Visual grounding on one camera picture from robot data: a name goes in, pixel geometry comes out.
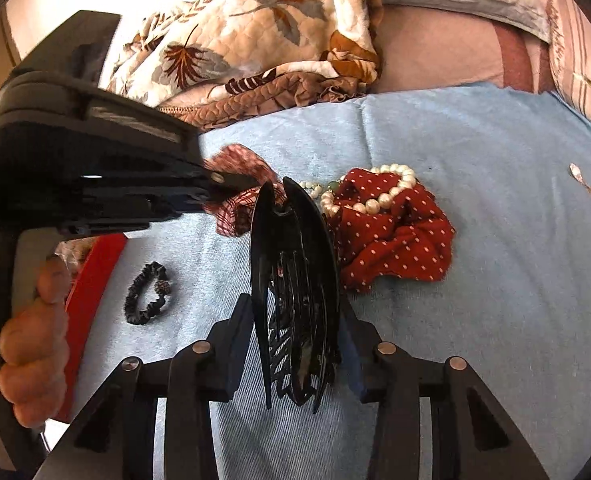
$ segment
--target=black scrunchie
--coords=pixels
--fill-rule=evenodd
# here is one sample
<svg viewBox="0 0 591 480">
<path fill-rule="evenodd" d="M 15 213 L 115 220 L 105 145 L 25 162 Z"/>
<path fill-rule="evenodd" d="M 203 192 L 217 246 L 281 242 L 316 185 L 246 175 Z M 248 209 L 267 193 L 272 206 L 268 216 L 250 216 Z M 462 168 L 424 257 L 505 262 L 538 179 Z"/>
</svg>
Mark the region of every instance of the black scrunchie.
<svg viewBox="0 0 591 480">
<path fill-rule="evenodd" d="M 158 299 L 150 301 L 146 310 L 138 310 L 138 297 L 142 294 L 144 287 L 156 277 L 154 291 L 158 294 Z M 167 269 L 158 262 L 147 264 L 142 272 L 136 276 L 134 282 L 129 287 L 129 293 L 125 298 L 125 319 L 132 325 L 144 325 L 149 323 L 153 316 L 160 314 L 160 309 L 164 305 L 164 297 L 170 294 L 172 286 L 167 281 Z"/>
</svg>

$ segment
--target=folded blanket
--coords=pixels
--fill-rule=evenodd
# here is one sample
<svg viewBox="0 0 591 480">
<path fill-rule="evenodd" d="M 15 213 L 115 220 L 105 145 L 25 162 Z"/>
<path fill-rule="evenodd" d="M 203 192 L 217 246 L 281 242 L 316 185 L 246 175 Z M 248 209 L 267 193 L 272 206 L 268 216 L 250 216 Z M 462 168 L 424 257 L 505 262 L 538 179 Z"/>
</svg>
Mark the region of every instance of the folded blanket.
<svg viewBox="0 0 591 480">
<path fill-rule="evenodd" d="M 208 82 L 183 95 L 180 104 L 207 107 L 180 114 L 205 129 L 334 100 L 332 87 L 343 98 L 357 96 L 377 77 L 371 30 L 381 16 L 380 0 L 183 2 L 144 20 L 125 45 L 108 89 L 171 111 L 178 103 L 166 101 Z M 289 97 L 278 104 L 276 93 L 285 91 Z M 241 97 L 245 92 L 252 94 Z"/>
</svg>

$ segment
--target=blue bed sheet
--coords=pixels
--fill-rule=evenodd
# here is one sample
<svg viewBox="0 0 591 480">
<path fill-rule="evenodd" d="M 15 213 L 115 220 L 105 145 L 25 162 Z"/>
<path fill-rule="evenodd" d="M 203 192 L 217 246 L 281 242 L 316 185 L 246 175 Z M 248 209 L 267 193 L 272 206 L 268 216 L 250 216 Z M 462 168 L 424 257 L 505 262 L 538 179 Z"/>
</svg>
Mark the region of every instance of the blue bed sheet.
<svg viewBox="0 0 591 480">
<path fill-rule="evenodd" d="M 414 356 L 464 356 L 551 480 L 575 476 L 591 455 L 591 196 L 568 168 L 578 164 L 591 184 L 589 123 L 552 94 L 477 85 L 285 110 L 202 137 L 207 155 L 231 142 L 296 180 L 414 168 L 457 229 L 453 264 L 440 283 L 376 280 L 371 294 L 351 298 L 356 313 Z M 250 291 L 248 235 L 214 230 L 213 218 L 196 215 L 131 235 L 90 333 L 76 409 L 124 356 L 172 356 Z M 167 267 L 173 299 L 146 326 L 128 325 L 124 296 L 152 260 Z M 366 476 L 375 407 L 352 397 L 342 372 L 317 415 L 287 399 L 268 412 L 252 342 L 236 398 L 213 404 L 212 419 L 223 479 Z M 430 478 L 426 454 L 422 462 Z"/>
</svg>

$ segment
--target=finger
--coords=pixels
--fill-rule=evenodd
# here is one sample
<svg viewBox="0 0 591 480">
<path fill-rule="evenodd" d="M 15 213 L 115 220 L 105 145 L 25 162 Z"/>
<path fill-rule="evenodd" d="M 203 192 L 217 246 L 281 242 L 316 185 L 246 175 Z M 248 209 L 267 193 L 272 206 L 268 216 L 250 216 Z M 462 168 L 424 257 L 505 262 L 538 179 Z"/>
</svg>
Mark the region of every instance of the finger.
<svg viewBox="0 0 591 480">
<path fill-rule="evenodd" d="M 54 256 L 40 268 L 36 288 L 45 303 L 63 303 L 71 287 L 71 274 L 63 260 Z"/>
<path fill-rule="evenodd" d="M 66 382 L 63 376 L 43 396 L 25 404 L 14 405 L 13 413 L 25 428 L 37 428 L 48 418 L 56 416 L 64 402 L 64 394 L 66 394 Z"/>
<path fill-rule="evenodd" d="M 47 358 L 64 340 L 67 323 L 62 304 L 50 305 L 37 298 L 2 327 L 0 356 L 15 366 Z"/>
<path fill-rule="evenodd" d="M 0 392 L 12 404 L 25 404 L 47 394 L 64 373 L 69 358 L 66 343 L 58 353 L 23 366 L 0 368 Z"/>
</svg>

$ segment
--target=red plaid fabric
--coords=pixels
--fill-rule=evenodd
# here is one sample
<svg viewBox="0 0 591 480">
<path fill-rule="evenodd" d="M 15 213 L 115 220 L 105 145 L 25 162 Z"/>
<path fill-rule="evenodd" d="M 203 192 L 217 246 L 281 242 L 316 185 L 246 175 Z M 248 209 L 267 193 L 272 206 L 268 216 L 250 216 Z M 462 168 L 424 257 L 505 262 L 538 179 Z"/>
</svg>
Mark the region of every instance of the red plaid fabric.
<svg viewBox="0 0 591 480">
<path fill-rule="evenodd" d="M 399 179 L 395 173 L 355 168 L 336 193 L 335 203 L 343 207 L 328 223 L 345 288 L 364 292 L 384 275 L 437 281 L 451 264 L 455 230 L 422 184 L 403 190 L 389 210 L 377 215 L 350 207 L 388 192 Z"/>
<path fill-rule="evenodd" d="M 280 204 L 287 199 L 285 190 L 278 182 L 278 175 L 259 156 L 242 144 L 225 146 L 213 158 L 205 160 L 205 168 L 223 173 L 247 174 L 254 176 L 261 184 L 273 182 L 276 201 Z M 252 227 L 252 214 L 259 187 L 252 187 L 238 193 L 221 204 L 208 203 L 204 209 L 216 217 L 216 233 L 223 236 L 240 237 Z"/>
</svg>

